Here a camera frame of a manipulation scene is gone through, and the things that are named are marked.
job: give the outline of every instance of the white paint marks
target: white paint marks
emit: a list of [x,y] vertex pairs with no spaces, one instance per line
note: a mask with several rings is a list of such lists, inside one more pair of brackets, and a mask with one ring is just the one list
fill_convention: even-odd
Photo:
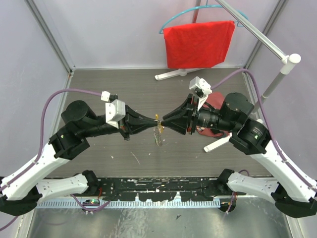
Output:
[[201,153],[199,153],[195,158],[198,158],[200,156]]
[[137,158],[132,152],[130,152],[130,153],[134,156],[134,158],[135,158],[135,159],[138,161],[138,163],[140,164],[138,158]]

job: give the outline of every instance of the small object held by grippers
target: small object held by grippers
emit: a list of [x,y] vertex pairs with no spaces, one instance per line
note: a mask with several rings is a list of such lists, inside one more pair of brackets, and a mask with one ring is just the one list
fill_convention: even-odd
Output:
[[164,127],[160,124],[158,114],[155,114],[155,119],[158,122],[158,125],[156,127],[154,127],[154,129],[153,129],[155,144],[158,146],[162,146],[161,133],[163,132]]

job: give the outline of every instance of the white mounting bracket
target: white mounting bracket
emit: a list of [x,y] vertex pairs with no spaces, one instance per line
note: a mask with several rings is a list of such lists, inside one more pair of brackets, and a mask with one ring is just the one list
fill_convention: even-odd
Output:
[[109,102],[109,98],[110,98],[110,93],[107,91],[103,91],[101,93],[101,100],[105,101],[105,102]]
[[282,63],[284,66],[281,69],[281,73],[284,75],[288,75],[290,71],[301,61],[301,56],[299,54],[291,54],[290,56],[286,56],[282,59]]
[[212,93],[210,84],[197,76],[189,82],[189,89],[199,97],[197,110],[203,106],[208,95]]
[[106,103],[106,123],[119,128],[121,119],[125,117],[125,103],[121,100],[114,100],[112,103]]

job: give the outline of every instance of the white wall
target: white wall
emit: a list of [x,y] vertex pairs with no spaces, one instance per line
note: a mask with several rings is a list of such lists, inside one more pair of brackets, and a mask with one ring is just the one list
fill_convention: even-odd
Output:
[[[166,67],[161,26],[175,14],[195,6],[195,0],[36,0],[46,19],[52,19],[77,68]],[[228,0],[260,30],[277,0]],[[190,23],[193,12],[169,24]],[[224,9],[201,9],[198,21],[234,19]],[[256,39],[236,27],[225,63],[243,66]]]
[[[0,2],[0,32],[0,176],[7,176],[37,153],[43,105],[65,86],[67,72],[25,1]],[[53,100],[48,108],[46,140],[58,102]],[[0,227],[11,219],[0,213]],[[0,237],[12,237],[17,225],[0,232]]]
[[[316,12],[315,0],[290,0],[270,33],[269,38],[286,54],[298,53],[302,61],[264,104],[282,149],[314,179],[317,179]],[[279,60],[262,47],[250,70],[263,92],[280,68]],[[300,223],[305,237],[317,237],[317,216],[300,219]]]

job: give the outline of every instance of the blue hanger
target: blue hanger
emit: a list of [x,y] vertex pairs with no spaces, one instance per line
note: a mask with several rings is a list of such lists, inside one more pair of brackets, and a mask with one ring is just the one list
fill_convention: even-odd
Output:
[[[185,10],[185,11],[180,12],[179,14],[177,14],[177,15],[173,16],[171,19],[169,19],[169,20],[168,20],[166,23],[164,23],[164,25],[161,27],[161,29],[159,30],[159,33],[160,33],[160,34],[163,34],[163,29],[164,29],[164,27],[165,27],[168,23],[170,23],[172,20],[174,20],[175,18],[177,18],[177,17],[179,17],[179,16],[181,16],[181,15],[183,15],[183,14],[189,12],[189,11],[194,11],[194,10],[201,9],[201,8],[210,8],[210,7],[222,8],[221,5],[203,5],[203,6],[192,7],[192,8],[190,8],[190,9],[187,9],[187,10]],[[243,12],[241,12],[241,11],[239,11],[239,10],[238,10],[238,12],[239,12],[241,15],[243,15],[247,20],[249,20],[248,17],[246,16],[246,14],[244,14]],[[241,24],[239,23],[239,21],[235,21],[234,23],[237,23],[237,26],[238,26],[238,27],[243,27],[243,25],[241,25]]]

